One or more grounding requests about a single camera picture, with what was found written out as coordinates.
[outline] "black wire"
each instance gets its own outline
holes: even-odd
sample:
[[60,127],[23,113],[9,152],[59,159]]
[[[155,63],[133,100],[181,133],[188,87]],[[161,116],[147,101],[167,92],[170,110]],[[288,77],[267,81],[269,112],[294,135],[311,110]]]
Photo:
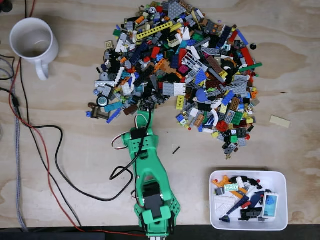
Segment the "black wire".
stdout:
[[[126,171],[128,168],[131,167],[132,164],[135,163],[135,161],[138,159],[139,155],[141,154],[141,152],[142,152],[142,147],[143,147],[143,145],[144,145],[144,139],[145,139],[145,137],[146,137],[146,135],[147,135],[147,131],[148,131],[148,128],[149,128],[149,125],[150,125],[150,122],[151,122],[151,116],[152,116],[152,115],[151,115],[151,111],[152,111],[152,109],[150,108],[150,109],[149,109],[149,119],[148,119],[148,122],[147,122],[147,124],[146,124],[146,126],[145,126],[145,133],[144,133],[144,135],[143,135],[142,138],[141,138],[141,142],[140,142],[140,144],[139,144],[139,150],[138,150],[136,156],[134,157],[134,159],[133,159],[127,166],[125,166],[125,167],[123,167],[123,166],[117,166],[117,167],[113,170],[113,172],[112,172],[112,174],[111,174],[111,176],[110,176],[110,178],[109,178],[110,180],[113,180],[113,179],[119,177],[121,174],[123,174],[124,171]],[[121,170],[120,172],[118,172],[117,174],[115,174],[116,171],[117,171],[118,169],[120,169],[120,168],[122,168],[122,170]]]
[[15,76],[14,64],[15,64],[16,57],[14,57],[14,56],[5,56],[5,55],[1,55],[1,54],[0,54],[0,57],[6,58],[6,59],[13,59],[13,60],[12,60],[12,64],[11,64],[12,76],[5,77],[5,78],[0,78],[0,81],[5,81],[5,80],[12,79],[12,78]]
[[[24,85],[24,81],[23,81],[22,61],[21,61],[21,58],[19,59],[19,61],[20,61],[20,81],[21,81],[22,90],[23,90],[24,99],[25,99],[25,105],[26,105],[26,118],[27,118],[27,123],[30,125],[29,103],[28,103],[28,98],[27,98],[27,94],[26,94],[26,89],[25,89],[25,85]],[[28,125],[25,125],[25,126],[26,126],[27,128],[29,128],[30,133],[31,133],[31,135],[32,135],[32,137],[33,137],[33,140],[34,140],[34,144],[35,144],[36,149],[37,149],[37,151],[38,151],[38,154],[39,154],[39,156],[40,156],[41,162],[42,162],[44,168],[46,169],[46,171],[48,171],[48,167],[47,167],[46,164],[45,164],[45,161],[44,161],[43,156],[42,156],[42,154],[41,154],[41,151],[40,151],[38,142],[37,142],[37,140],[36,140],[36,137],[35,137],[34,132],[32,131],[32,128],[29,127]],[[65,195],[63,194],[63,192],[62,192],[59,184],[58,184],[57,181],[56,181],[56,179],[54,178],[54,176],[53,176],[50,172],[49,172],[49,175],[50,175],[51,179],[54,181],[56,187],[58,188],[58,190],[59,190],[59,192],[60,192],[60,194],[61,194],[61,196],[62,196],[62,198],[63,198],[63,200],[64,200],[64,202],[65,202],[65,204],[68,206],[68,208],[69,208],[70,211],[72,212],[72,214],[73,214],[74,218],[76,219],[76,221],[78,222],[79,226],[82,227],[81,222],[80,222],[80,220],[79,220],[76,212],[75,212],[74,209],[71,207],[71,205],[68,203],[68,201],[67,201]]]

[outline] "wooden table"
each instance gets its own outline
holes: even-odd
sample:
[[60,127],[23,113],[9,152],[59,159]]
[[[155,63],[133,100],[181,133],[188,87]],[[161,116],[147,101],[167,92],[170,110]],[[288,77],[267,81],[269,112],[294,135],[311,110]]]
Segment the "wooden table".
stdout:
[[[60,52],[50,64],[50,78],[40,81],[34,66],[23,61],[23,77],[34,125],[55,124],[64,130],[58,160],[80,189],[110,197],[128,177],[109,181],[116,166],[129,162],[127,150],[116,151],[111,139],[134,126],[132,117],[120,116],[110,125],[86,117],[98,79],[104,44],[116,24],[135,15],[148,0],[38,0],[34,17],[45,20],[55,33]],[[153,129],[159,135],[158,156],[181,204],[177,224],[210,224],[209,176],[215,169],[268,169],[287,179],[289,223],[320,224],[320,5],[290,0],[198,0],[195,7],[213,21],[237,24],[257,49],[252,55],[263,67],[255,81],[260,104],[257,124],[247,147],[229,160],[222,143],[209,134],[177,125],[175,97],[155,111]],[[24,1],[14,2],[10,13],[0,14],[0,54],[12,55],[9,33],[24,16]],[[8,82],[0,86],[9,87]],[[18,80],[25,116],[25,101]],[[291,121],[290,128],[269,123],[271,115]],[[8,95],[0,94],[0,228],[18,227],[16,219],[16,160],[14,117]],[[59,133],[41,130],[49,151],[52,174],[84,226],[137,225],[131,184],[117,200],[99,202],[74,191],[58,174],[54,153]],[[70,226],[49,191],[47,173],[27,128],[21,127],[22,211],[28,227]]]

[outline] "coffee mug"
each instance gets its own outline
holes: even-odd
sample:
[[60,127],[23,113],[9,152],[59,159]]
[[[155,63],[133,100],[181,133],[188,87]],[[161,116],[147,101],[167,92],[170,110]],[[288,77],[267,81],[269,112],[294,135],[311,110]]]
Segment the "coffee mug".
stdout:
[[11,30],[10,46],[15,54],[35,64],[41,80],[48,79],[48,64],[57,57],[59,46],[45,21],[34,17],[19,21]]

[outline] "lego piece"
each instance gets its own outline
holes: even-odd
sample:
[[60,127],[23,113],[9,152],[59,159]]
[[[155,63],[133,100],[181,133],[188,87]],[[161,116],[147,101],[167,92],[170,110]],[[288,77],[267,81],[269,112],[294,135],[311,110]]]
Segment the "lego piece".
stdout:
[[186,84],[185,83],[174,83],[173,84],[173,95],[186,95]]
[[237,35],[239,36],[239,38],[242,40],[243,44],[244,44],[245,46],[247,46],[249,43],[248,43],[248,41],[245,39],[244,35],[240,32],[239,29],[237,29],[236,32],[237,32]]
[[119,116],[119,114],[121,113],[121,108],[118,108],[110,117],[109,119],[106,121],[107,124],[111,123],[111,121],[113,119],[115,119],[117,116]]
[[247,201],[245,204],[241,205],[242,209],[245,209],[246,207],[248,207],[251,204],[250,201]]
[[176,108],[177,110],[182,110],[184,107],[185,96],[179,95],[176,100]]
[[165,96],[173,96],[174,95],[174,85],[172,83],[163,83],[162,94]]
[[236,204],[237,200],[233,197],[215,195],[213,201],[215,204],[227,204],[233,206]]
[[238,187],[238,184],[225,184],[224,185],[224,190],[226,192],[230,192],[230,191],[238,191],[239,190],[239,187]]
[[219,220],[225,223],[230,223],[230,218],[228,215],[223,216],[222,218],[219,218]]
[[249,197],[247,196],[242,197],[241,200],[236,205],[234,205],[234,207],[232,207],[226,214],[230,215],[232,212],[237,210],[241,205],[243,205],[248,200],[249,200]]
[[239,69],[239,72],[243,73],[245,71],[248,71],[248,70],[251,70],[251,69],[255,69],[255,68],[258,68],[258,67],[262,67],[262,63],[261,62],[256,63],[256,64],[251,65],[251,66],[242,67],[242,68]]
[[150,36],[150,35],[156,34],[157,32],[160,32],[160,31],[162,31],[162,30],[168,29],[168,28],[170,28],[170,27],[172,27],[172,26],[173,26],[172,21],[169,21],[169,22],[164,23],[164,24],[162,24],[162,25],[160,25],[160,26],[156,26],[156,27],[153,28],[153,29],[150,29],[150,30],[145,31],[145,32],[140,33],[140,34],[137,34],[137,35],[136,35],[136,39],[137,39],[137,40],[144,39],[144,38],[146,38],[146,37],[148,37],[148,36]]
[[181,6],[176,1],[169,2],[169,11],[168,11],[168,17],[173,20],[179,15],[183,14],[186,11],[186,9]]
[[284,127],[284,128],[289,128],[291,122],[288,120],[285,120],[283,118],[271,115],[270,123],[277,124],[277,125]]
[[254,61],[252,60],[252,57],[251,57],[247,47],[243,47],[240,50],[241,50],[241,53],[244,56],[245,62],[248,66],[255,64]]

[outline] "light blue lego piece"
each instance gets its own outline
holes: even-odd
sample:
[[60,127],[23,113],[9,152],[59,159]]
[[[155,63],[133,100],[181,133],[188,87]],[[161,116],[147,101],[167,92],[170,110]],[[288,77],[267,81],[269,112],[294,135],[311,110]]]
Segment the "light blue lego piece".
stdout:
[[179,123],[180,123],[183,119],[185,119],[184,116],[182,116],[181,114],[179,114],[179,115],[176,116],[175,118],[178,120]]
[[199,84],[206,79],[207,79],[207,76],[205,72],[201,69],[195,76],[195,84]]
[[117,101],[117,102],[115,102],[115,103],[111,103],[111,104],[105,106],[105,107],[104,107],[104,111],[105,111],[106,113],[108,113],[108,112],[111,112],[111,111],[113,111],[113,110],[119,109],[119,108],[121,108],[122,106],[123,106],[123,104],[122,104],[120,101]]
[[239,38],[242,40],[243,44],[244,44],[245,46],[247,46],[249,43],[248,43],[248,41],[246,40],[245,36],[243,36],[243,34],[240,32],[239,29],[237,29],[236,31],[238,32],[238,36],[239,36]]
[[200,133],[202,133],[204,130],[204,126],[201,124],[200,126],[198,126],[198,131],[200,132]]
[[111,123],[111,121],[113,119],[115,119],[120,113],[121,113],[121,108],[118,108],[110,117],[109,119],[106,121],[107,124]]
[[235,95],[234,95],[233,91],[232,90],[229,91],[228,94],[223,98],[222,104],[226,106],[234,96]]

